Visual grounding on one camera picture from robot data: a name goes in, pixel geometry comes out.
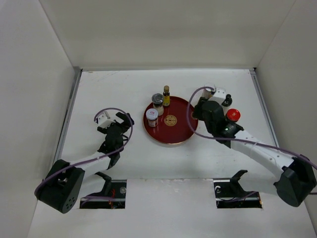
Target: round red tray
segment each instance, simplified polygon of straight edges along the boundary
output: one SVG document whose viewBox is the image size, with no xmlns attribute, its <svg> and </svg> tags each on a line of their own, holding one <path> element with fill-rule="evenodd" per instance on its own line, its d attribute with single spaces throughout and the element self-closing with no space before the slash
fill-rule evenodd
<svg viewBox="0 0 317 238">
<path fill-rule="evenodd" d="M 148 105 L 143 115 L 143 125 L 147 133 L 156 141 L 164 144 L 178 144 L 189 139 L 193 132 L 186 122 L 186 108 L 188 102 L 179 97 L 170 97 L 170 105 L 164 107 L 164 113 L 158 117 L 158 125 L 150 127 L 145 113 L 148 109 L 153 108 L 152 103 Z M 189 108 L 189 121 L 196 130 L 198 120 L 192 118 L 194 107 Z"/>
</svg>

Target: label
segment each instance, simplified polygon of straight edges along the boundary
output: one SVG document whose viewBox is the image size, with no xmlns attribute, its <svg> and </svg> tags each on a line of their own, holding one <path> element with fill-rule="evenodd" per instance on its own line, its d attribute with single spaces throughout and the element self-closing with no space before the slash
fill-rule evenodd
<svg viewBox="0 0 317 238">
<path fill-rule="evenodd" d="M 177 123 L 177 118 L 173 115 L 167 115 L 164 119 L 164 122 L 168 126 L 175 126 Z"/>
<path fill-rule="evenodd" d="M 150 127 L 156 127 L 158 125 L 158 120 L 148 120 Z"/>
<path fill-rule="evenodd" d="M 169 96 L 164 96 L 163 106 L 165 107 L 169 106 Z"/>
</svg>

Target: white lid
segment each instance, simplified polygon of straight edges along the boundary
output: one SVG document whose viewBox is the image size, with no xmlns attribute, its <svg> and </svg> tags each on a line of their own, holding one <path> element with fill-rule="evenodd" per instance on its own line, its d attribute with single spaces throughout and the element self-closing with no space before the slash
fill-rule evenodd
<svg viewBox="0 0 317 238">
<path fill-rule="evenodd" d="M 145 115 L 147 116 L 148 120 L 155 120 L 156 118 L 158 118 L 159 113 L 156 109 L 151 108 L 147 110 Z"/>
</svg>

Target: red cap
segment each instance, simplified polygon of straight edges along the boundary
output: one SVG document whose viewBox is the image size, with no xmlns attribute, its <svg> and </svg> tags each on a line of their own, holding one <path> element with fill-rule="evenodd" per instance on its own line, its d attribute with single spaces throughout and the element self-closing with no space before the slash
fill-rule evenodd
<svg viewBox="0 0 317 238">
<path fill-rule="evenodd" d="M 226 116 L 230 121 L 237 122 L 240 119 L 241 114 L 237 109 L 231 108 L 227 111 Z"/>
</svg>

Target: sauce bottle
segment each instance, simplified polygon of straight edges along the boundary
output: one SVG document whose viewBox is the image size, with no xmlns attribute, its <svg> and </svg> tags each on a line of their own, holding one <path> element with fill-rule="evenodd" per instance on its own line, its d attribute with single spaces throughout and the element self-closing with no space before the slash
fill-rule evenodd
<svg viewBox="0 0 317 238">
<path fill-rule="evenodd" d="M 157 112 L 156 109 L 153 109 L 153 108 L 148 109 L 145 115 L 147 117 L 150 127 L 156 127 L 158 125 L 159 113 Z"/>
<path fill-rule="evenodd" d="M 163 96 L 164 96 L 163 106 L 168 107 L 170 104 L 170 98 L 169 98 L 169 87 L 167 85 L 164 86 Z"/>
<path fill-rule="evenodd" d="M 164 113 L 163 107 L 164 96 L 161 93 L 155 93 L 152 96 L 153 107 L 158 111 L 158 115 L 161 116 Z"/>
</svg>

